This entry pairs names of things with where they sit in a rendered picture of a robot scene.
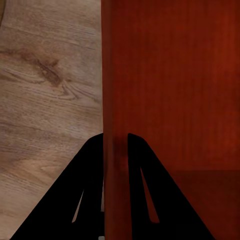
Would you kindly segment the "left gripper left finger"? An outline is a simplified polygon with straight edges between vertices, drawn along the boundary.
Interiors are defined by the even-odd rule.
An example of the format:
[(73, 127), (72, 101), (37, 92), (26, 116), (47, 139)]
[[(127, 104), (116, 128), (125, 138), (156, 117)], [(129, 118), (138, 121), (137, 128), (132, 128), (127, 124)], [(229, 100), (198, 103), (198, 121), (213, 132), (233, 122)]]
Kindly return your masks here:
[(101, 133), (83, 145), (10, 240), (98, 240), (103, 186)]

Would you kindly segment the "storage box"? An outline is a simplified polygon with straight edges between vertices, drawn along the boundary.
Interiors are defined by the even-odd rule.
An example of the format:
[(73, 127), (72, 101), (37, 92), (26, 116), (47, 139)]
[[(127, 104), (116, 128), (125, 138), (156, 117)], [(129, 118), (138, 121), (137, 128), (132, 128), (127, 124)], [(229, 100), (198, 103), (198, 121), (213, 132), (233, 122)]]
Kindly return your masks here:
[(129, 133), (215, 240), (240, 240), (240, 0), (101, 0), (101, 50), (104, 240), (133, 240)]

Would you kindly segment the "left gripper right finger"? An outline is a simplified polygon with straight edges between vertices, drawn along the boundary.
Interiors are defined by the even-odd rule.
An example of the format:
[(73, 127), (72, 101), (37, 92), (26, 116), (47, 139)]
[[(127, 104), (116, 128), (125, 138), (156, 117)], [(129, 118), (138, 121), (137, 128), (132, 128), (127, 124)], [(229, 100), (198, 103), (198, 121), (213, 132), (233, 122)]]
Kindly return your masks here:
[[(127, 135), (132, 240), (216, 240), (183, 192), (138, 135)], [(150, 220), (141, 169), (159, 223)]]

